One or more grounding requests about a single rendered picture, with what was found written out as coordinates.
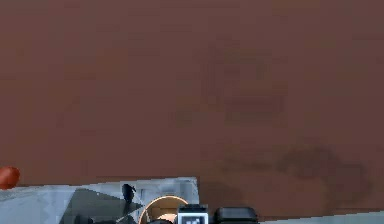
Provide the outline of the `tan round bowl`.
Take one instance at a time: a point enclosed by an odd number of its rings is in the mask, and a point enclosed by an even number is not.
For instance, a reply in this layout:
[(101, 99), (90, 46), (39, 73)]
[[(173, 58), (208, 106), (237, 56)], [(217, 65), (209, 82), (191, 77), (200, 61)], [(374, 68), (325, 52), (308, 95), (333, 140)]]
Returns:
[(150, 221), (164, 219), (174, 222), (178, 208), (186, 205), (187, 201), (178, 196), (166, 195), (149, 202), (141, 212), (138, 224), (149, 224)]

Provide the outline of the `black tap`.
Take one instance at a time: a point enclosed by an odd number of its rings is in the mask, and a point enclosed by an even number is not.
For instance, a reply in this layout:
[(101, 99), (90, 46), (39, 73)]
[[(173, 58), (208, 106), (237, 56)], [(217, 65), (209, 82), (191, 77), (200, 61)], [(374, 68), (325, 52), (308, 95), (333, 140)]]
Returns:
[(136, 189), (134, 186), (131, 186), (129, 184), (122, 185), (123, 198), (127, 203), (131, 203), (133, 201), (135, 192), (136, 192)]

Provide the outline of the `dark grey sink basin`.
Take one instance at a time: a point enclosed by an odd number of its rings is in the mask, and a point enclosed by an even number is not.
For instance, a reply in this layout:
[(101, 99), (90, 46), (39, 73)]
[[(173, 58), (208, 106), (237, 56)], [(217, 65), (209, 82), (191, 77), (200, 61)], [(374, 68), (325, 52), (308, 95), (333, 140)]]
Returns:
[(131, 216), (142, 204), (85, 188), (77, 189), (59, 224), (136, 224)]

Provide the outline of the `red round tomato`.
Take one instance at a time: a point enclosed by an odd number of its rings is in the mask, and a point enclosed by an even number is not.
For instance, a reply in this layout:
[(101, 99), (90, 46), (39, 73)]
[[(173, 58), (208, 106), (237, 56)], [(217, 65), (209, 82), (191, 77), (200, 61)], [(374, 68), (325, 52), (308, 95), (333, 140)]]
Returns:
[(0, 189), (8, 190), (14, 188), (20, 179), (20, 171), (16, 167), (0, 168)]

